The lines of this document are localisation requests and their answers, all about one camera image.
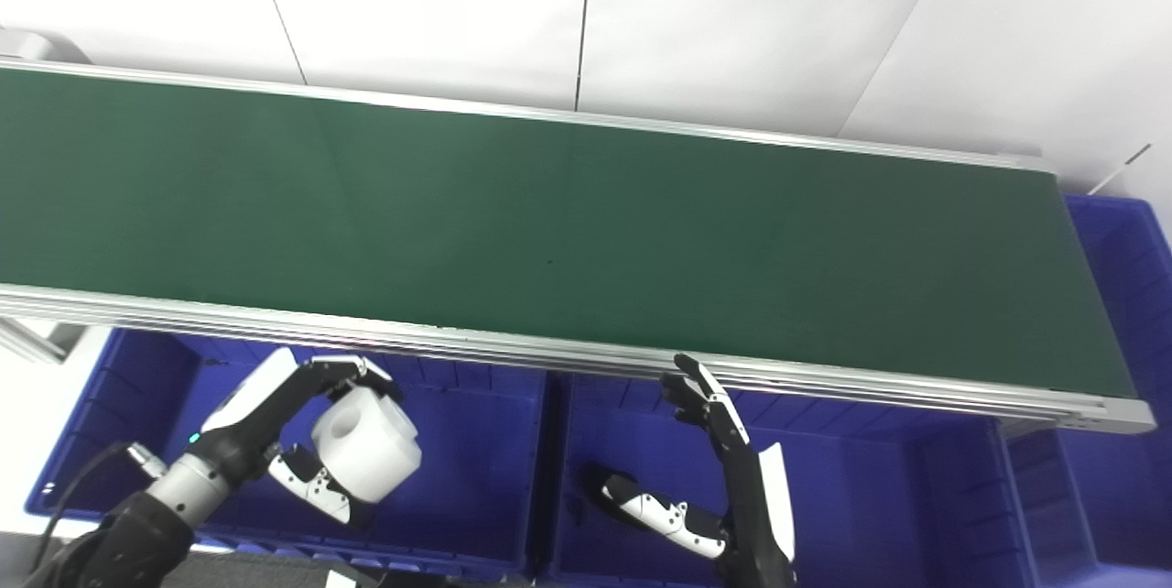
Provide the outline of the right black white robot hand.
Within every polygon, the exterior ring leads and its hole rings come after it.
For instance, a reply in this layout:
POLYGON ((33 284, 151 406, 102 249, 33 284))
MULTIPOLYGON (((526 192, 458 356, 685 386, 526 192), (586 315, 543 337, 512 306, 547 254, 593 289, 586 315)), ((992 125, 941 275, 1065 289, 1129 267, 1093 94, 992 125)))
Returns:
POLYGON ((727 512, 718 517, 673 500, 598 463, 582 467, 582 492, 613 520, 711 561, 725 587, 795 587, 796 526, 781 443, 755 449, 732 397, 707 365, 684 353, 675 354, 673 364, 657 383, 675 419, 708 435, 727 512))

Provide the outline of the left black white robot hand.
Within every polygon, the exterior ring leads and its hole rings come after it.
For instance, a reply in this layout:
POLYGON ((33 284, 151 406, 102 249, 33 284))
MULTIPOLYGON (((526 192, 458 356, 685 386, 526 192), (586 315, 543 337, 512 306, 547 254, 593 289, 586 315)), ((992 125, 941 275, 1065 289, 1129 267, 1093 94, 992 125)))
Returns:
POLYGON ((266 473, 326 517, 364 527, 422 464, 403 397, 370 358, 298 362, 279 347, 214 408, 190 451, 231 486, 266 473))

